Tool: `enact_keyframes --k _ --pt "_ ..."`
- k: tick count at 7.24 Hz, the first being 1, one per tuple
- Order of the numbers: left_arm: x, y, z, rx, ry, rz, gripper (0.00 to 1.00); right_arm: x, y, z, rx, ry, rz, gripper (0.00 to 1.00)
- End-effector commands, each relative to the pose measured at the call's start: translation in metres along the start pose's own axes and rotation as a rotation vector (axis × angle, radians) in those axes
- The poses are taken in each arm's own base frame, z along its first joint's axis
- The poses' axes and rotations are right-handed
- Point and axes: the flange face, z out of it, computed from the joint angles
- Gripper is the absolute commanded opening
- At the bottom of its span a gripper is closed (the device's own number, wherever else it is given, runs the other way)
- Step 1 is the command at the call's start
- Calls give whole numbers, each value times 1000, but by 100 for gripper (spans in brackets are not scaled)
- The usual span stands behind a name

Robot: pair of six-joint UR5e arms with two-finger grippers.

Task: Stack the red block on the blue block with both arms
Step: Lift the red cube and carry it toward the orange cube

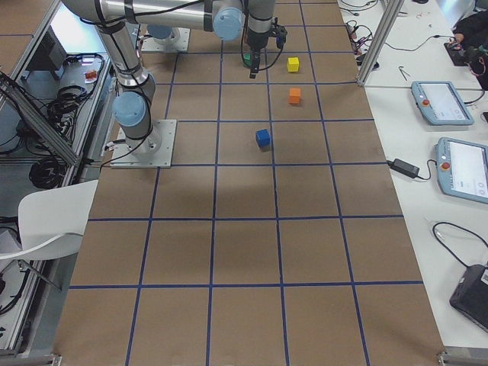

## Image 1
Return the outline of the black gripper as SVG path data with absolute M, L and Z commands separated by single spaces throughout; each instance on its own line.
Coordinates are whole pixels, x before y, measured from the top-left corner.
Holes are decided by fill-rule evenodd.
M 261 50 L 268 44 L 271 21 L 248 21 L 246 42 L 250 52 L 249 78 L 255 79 L 260 70 Z

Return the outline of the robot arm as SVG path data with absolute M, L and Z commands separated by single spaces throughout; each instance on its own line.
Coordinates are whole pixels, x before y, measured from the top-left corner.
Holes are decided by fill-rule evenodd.
M 169 29 L 178 27 L 215 34 L 222 41 L 240 38 L 249 47 L 249 76 L 263 71 L 261 54 L 269 38 L 278 49 L 286 44 L 286 28 L 274 16 L 273 1 L 65 1 L 85 24 L 94 26 L 114 65 L 121 87 L 113 113 L 130 154 L 153 153 L 161 145 L 151 116 L 156 82 L 137 55 L 127 24 Z
M 180 31 L 176 27 L 148 24 L 148 34 L 159 42 L 174 43 L 180 38 Z

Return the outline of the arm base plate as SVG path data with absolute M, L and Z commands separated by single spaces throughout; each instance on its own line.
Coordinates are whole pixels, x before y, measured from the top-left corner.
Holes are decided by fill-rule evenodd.
M 132 140 L 117 144 L 109 166 L 115 169 L 170 168 L 177 120 L 156 120 L 152 126 L 152 133 L 137 149 L 138 144 Z
M 177 27 L 180 31 L 180 38 L 174 43 L 159 42 L 152 38 L 147 30 L 140 38 L 140 49 L 143 53 L 186 53 L 188 51 L 190 30 Z

